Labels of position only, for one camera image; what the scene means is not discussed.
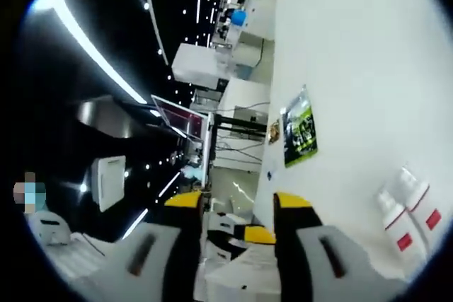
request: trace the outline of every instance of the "blue object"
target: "blue object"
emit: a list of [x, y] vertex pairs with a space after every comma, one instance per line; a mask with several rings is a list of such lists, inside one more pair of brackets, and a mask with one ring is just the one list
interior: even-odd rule
[[231, 22], [234, 25], [242, 26], [246, 21], [247, 13], [242, 10], [234, 10], [233, 14], [231, 15]]

